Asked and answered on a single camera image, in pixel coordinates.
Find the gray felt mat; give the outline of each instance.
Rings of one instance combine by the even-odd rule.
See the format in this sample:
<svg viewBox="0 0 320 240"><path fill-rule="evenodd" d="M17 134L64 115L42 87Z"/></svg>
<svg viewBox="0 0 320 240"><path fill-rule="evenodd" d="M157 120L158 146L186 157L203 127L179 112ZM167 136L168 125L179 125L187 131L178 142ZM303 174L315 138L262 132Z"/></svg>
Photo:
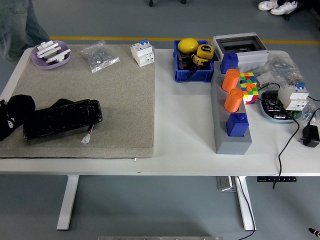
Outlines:
<svg viewBox="0 0 320 240"><path fill-rule="evenodd" d="M2 158L149 158L154 149L155 64L139 67L129 45L107 45L119 57L95 73L77 52L85 45L69 45L70 60L51 70L37 68L31 58L13 95L33 97L36 110L58 99L100 102L103 121L96 124L88 144L81 143L88 127L33 140L19 127L0 142Z"/></svg>

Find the chair wheel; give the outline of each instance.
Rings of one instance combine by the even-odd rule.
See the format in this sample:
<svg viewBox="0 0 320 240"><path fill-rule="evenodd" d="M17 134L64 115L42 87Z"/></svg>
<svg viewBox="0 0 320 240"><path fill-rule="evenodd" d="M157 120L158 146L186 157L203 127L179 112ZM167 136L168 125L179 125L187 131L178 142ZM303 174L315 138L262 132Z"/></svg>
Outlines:
<svg viewBox="0 0 320 240"><path fill-rule="evenodd" d="M290 14L285 14L284 15L284 20L290 20L291 18L291 15Z"/></svg>

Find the orange cylinder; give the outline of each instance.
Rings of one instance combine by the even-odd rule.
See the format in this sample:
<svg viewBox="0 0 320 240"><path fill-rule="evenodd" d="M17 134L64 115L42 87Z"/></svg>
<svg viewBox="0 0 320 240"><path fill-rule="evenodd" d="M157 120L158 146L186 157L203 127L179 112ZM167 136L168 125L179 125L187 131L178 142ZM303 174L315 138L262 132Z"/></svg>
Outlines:
<svg viewBox="0 0 320 240"><path fill-rule="evenodd" d="M222 89L226 92L229 92L231 89L234 89L240 79L240 72L237 69L230 68L226 71L224 80L222 83Z"/></svg>
<svg viewBox="0 0 320 240"><path fill-rule="evenodd" d="M239 88L233 88L229 91L224 102L224 109L229 113L238 111L241 101L244 98L244 93Z"/></svg>

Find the clear plastic bag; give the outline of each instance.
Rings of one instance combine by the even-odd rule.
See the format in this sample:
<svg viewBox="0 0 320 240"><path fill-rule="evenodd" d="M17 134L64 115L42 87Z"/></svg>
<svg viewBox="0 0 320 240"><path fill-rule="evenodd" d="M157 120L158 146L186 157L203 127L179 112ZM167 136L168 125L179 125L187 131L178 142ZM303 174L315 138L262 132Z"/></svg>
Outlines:
<svg viewBox="0 0 320 240"><path fill-rule="evenodd" d="M310 98L308 99L308 103L307 105L303 108L302 110L302 116L297 120L299 124L301 124L302 126L306 126L308 124L308 122L310 121L310 119L312 118L315 110L317 110L317 106L314 103L313 100L311 100ZM314 114L310 124L311 125L315 125L320 127L320 117L319 117L319 111L316 111L316 113Z"/></svg>
<svg viewBox="0 0 320 240"><path fill-rule="evenodd" d="M270 53L265 65L253 69L252 72L258 81L259 88L270 83L277 83L282 87L304 82L304 77L295 62L284 54Z"/></svg>
<svg viewBox="0 0 320 240"><path fill-rule="evenodd" d="M107 49L106 42L104 40L96 42L83 49L78 49L78 52L89 63L92 73L95 73L120 61L117 56L114 56Z"/></svg>

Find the rubik's cube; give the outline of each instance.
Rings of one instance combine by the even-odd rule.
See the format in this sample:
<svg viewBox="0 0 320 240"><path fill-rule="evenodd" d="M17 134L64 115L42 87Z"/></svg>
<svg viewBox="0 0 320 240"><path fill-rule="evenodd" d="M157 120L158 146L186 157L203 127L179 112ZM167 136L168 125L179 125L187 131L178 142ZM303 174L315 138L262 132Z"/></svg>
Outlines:
<svg viewBox="0 0 320 240"><path fill-rule="evenodd" d="M252 72L240 73L244 104L254 104L258 98L257 80Z"/></svg>

